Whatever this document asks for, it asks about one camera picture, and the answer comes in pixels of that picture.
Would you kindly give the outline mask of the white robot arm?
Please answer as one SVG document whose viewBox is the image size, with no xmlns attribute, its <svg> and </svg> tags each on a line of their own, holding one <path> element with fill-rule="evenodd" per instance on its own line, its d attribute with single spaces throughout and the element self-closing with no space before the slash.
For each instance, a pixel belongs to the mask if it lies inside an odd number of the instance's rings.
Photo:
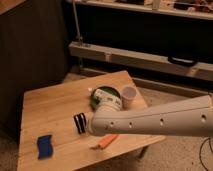
<svg viewBox="0 0 213 171">
<path fill-rule="evenodd" d="M 97 111 L 87 130 L 105 134 L 151 134 L 213 137 L 213 98 L 210 95 L 127 111 Z"/>
</svg>

